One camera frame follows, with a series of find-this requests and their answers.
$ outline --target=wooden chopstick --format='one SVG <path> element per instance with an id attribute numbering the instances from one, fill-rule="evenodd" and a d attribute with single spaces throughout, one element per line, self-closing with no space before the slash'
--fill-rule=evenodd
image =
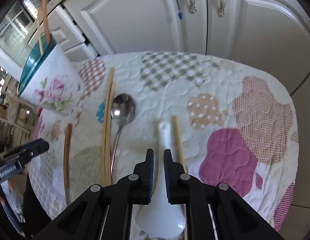
<path id="1" fill-rule="evenodd" d="M 42 0 L 42 20 L 44 21 L 47 44 L 50 42 L 49 27 L 47 21 L 47 0 Z"/>
<path id="2" fill-rule="evenodd" d="M 68 160 L 69 160 L 69 149 L 70 149 L 70 138 L 72 135 L 72 124 L 68 123 L 66 126 L 66 134 L 64 141 L 64 187 L 65 189 L 69 188 L 69 169 L 68 169 Z"/>
<path id="3" fill-rule="evenodd" d="M 185 173 L 187 173 L 187 167 L 185 164 L 185 157 L 184 157 L 184 151 L 183 151 L 183 143 L 182 143 L 182 135 L 181 135 L 181 127 L 179 125 L 179 119 L 178 116 L 173 117 L 173 122 L 175 126 L 175 141 L 177 144 L 177 150 L 178 150 L 178 159 L 179 163 L 183 165 Z"/>
<path id="4" fill-rule="evenodd" d="M 184 151 L 183 151 L 183 143 L 182 143 L 182 134 L 181 134 L 181 127 L 179 125 L 179 119 L 178 116 L 173 117 L 173 123 L 175 127 L 175 141 L 177 144 L 177 151 L 178 151 L 178 157 L 179 157 L 179 163 L 183 165 L 185 173 L 188 173 L 186 164 L 185 164 L 185 157 L 184 157 Z M 188 240 L 188 231 L 187 231 L 187 219 L 186 219 L 186 205 L 184 204 L 184 216 L 185 216 L 185 228 L 184 228 L 184 240 Z"/>
<path id="5" fill-rule="evenodd" d="M 37 19 L 36 19 L 36 23 L 37 23 L 37 35 L 38 35 L 38 45 L 39 45 L 39 51 L 40 51 L 40 56 L 42 56 L 44 54 L 44 49 L 42 47 L 42 38 L 40 37 L 40 25 L 39 25 L 39 14 L 40 13 L 40 8 L 38 8 L 37 10 Z"/>
<path id="6" fill-rule="evenodd" d="M 102 138 L 101 138 L 101 146 L 102 151 L 104 153 L 103 156 L 103 186 L 109 186 L 112 184 L 111 181 L 111 152 L 110 152 L 110 128 L 111 128 L 111 104 L 113 103 L 114 99 L 114 71 L 115 68 L 111 67 L 108 74 L 107 80 L 107 87 L 106 87 L 106 100 L 105 100 L 105 109 L 104 109 L 104 122 L 103 122 L 103 129 L 102 129 Z"/>

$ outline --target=white spoon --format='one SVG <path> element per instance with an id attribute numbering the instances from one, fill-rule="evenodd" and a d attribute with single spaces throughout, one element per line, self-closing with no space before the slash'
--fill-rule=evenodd
<path id="1" fill-rule="evenodd" d="M 164 173 L 164 150 L 171 149 L 171 125 L 160 122 L 159 131 L 159 168 L 157 184 L 149 205 L 140 210 L 137 223 L 150 237 L 175 238 L 185 228 L 185 218 L 181 205 L 168 203 Z"/>

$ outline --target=cabinet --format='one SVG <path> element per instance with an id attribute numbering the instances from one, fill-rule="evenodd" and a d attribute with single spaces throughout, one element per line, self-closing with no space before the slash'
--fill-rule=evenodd
<path id="1" fill-rule="evenodd" d="M 78 62 L 97 56 L 95 49 L 91 45 L 87 46 L 84 43 L 85 38 L 82 32 L 60 5 L 48 15 L 47 20 L 52 36 L 70 61 Z M 44 32 L 43 24 L 41 24 L 40 32 Z M 28 44 L 33 47 L 37 41 L 38 36 L 36 31 Z"/>
<path id="2" fill-rule="evenodd" d="M 165 50 L 205 54 L 207 2 L 195 0 L 65 0 L 64 6 L 102 55 Z"/>
<path id="3" fill-rule="evenodd" d="M 310 71 L 310 19 L 297 0 L 208 1 L 207 54 L 256 67 L 289 93 Z"/>

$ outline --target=metal spoon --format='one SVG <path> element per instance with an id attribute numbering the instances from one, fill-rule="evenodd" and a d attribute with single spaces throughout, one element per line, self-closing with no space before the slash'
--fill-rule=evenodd
<path id="1" fill-rule="evenodd" d="M 118 123 L 119 129 L 115 136 L 114 145 L 112 148 L 111 158 L 112 163 L 110 167 L 110 173 L 113 175 L 113 166 L 114 166 L 114 159 L 115 159 L 115 152 L 117 148 L 117 142 L 119 139 L 119 135 L 122 132 L 122 129 L 125 125 L 131 123 L 136 115 L 136 107 L 134 99 L 127 94 L 120 94 L 115 97 L 113 104 L 112 104 L 112 111 L 111 111 L 112 118 Z"/>

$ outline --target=silver screw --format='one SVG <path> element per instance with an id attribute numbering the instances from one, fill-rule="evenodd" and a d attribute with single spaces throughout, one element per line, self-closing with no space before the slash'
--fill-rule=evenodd
<path id="1" fill-rule="evenodd" d="M 226 183 L 221 183 L 218 185 L 221 190 L 228 190 L 228 185 Z"/>
<path id="2" fill-rule="evenodd" d="M 130 180 L 137 180 L 138 179 L 138 175 L 137 174 L 131 174 L 131 175 L 128 176 L 128 178 Z"/>
<path id="3" fill-rule="evenodd" d="M 91 192 L 99 192 L 100 186 L 99 185 L 93 185 L 90 187 Z"/>
<path id="4" fill-rule="evenodd" d="M 191 178 L 191 176 L 189 174 L 187 174 L 187 173 L 184 173 L 184 174 L 181 175 L 181 179 L 182 180 L 189 180 L 190 178 Z"/>

